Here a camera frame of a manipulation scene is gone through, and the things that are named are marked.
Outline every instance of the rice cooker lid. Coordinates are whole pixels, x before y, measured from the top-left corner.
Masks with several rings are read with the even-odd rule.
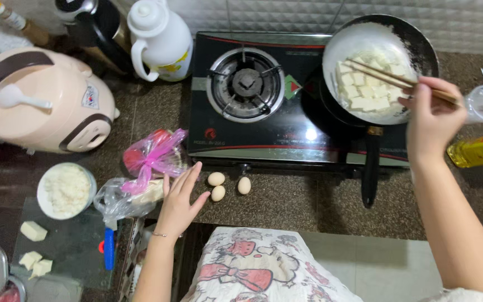
[[[25,96],[52,102],[51,109],[25,104],[11,108],[0,107],[0,138],[11,140],[26,135],[57,131],[67,120],[76,105],[80,105],[86,82],[68,68],[57,65],[40,65],[23,68],[0,83],[0,90],[15,84]]]

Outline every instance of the pink plastic bag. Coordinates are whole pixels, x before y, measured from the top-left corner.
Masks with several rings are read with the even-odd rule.
[[[178,129],[173,134],[159,129],[131,145],[124,151],[123,161],[126,168],[137,180],[122,185],[123,192],[137,195],[148,186],[148,182],[164,173],[170,177],[178,177],[187,170],[179,146],[186,138],[187,131]]]
[[[0,294],[0,302],[20,302],[20,292],[15,285]]]

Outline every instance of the gas stove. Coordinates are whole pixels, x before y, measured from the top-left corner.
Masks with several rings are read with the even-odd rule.
[[[333,170],[365,162],[364,128],[335,119],[321,59],[328,35],[198,32],[189,155],[218,166]],[[380,165],[408,167],[406,125],[385,127]]]

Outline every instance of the hand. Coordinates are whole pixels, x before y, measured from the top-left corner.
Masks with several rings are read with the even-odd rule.
[[[167,237],[163,239],[169,240],[172,244],[187,229],[205,204],[206,198],[210,196],[209,191],[204,192],[190,205],[191,191],[195,186],[201,168],[202,162],[198,162],[176,178],[172,186],[169,186],[169,176],[164,175],[163,193],[165,197],[154,232],[167,234]]]
[[[457,108],[449,108],[442,100],[432,99],[430,87],[458,97]],[[411,110],[407,125],[407,153],[412,164],[442,159],[448,142],[461,128],[467,111],[463,96],[457,86],[442,79],[419,77],[411,100],[399,98],[403,106]]]

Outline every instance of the pan handle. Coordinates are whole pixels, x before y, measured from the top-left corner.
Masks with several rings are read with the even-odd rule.
[[[361,198],[364,207],[372,207],[376,199],[377,181],[379,178],[379,139],[383,135],[383,128],[368,127],[366,136],[366,162],[364,164],[361,182]]]

